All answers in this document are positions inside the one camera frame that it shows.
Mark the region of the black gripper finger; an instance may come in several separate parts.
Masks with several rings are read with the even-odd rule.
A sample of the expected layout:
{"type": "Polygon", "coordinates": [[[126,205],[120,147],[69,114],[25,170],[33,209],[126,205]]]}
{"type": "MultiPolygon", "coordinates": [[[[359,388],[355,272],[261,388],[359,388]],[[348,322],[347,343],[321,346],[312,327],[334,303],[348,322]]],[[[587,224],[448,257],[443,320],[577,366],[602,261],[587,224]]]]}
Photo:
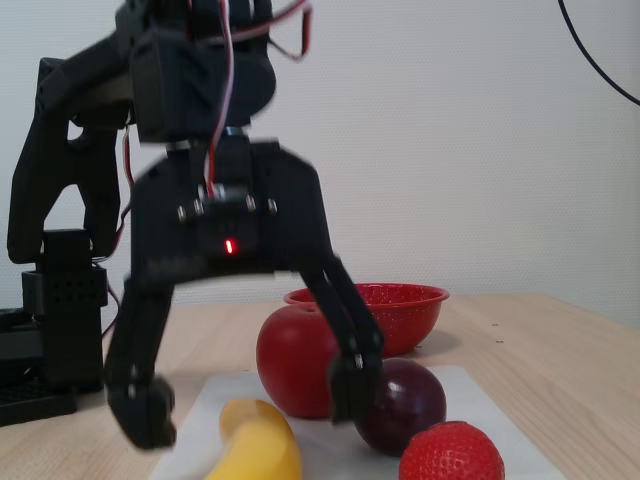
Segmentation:
{"type": "Polygon", "coordinates": [[[172,296],[171,287],[148,288],[129,277],[104,364],[108,405],[138,449],[167,449],[176,442],[175,394],[155,374],[172,296]]]}

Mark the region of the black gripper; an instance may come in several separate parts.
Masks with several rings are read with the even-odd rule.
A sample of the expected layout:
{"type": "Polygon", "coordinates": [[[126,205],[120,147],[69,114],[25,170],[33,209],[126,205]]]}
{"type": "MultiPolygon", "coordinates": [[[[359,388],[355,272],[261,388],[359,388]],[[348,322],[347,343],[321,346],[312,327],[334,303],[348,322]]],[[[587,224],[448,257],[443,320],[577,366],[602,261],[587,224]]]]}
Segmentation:
{"type": "Polygon", "coordinates": [[[136,181],[131,280],[152,289],[300,272],[338,346],[328,369],[331,421],[360,421],[377,398],[384,336],[333,256],[316,170],[275,141],[225,137],[208,197],[200,180],[204,153],[170,151],[136,181]]]}

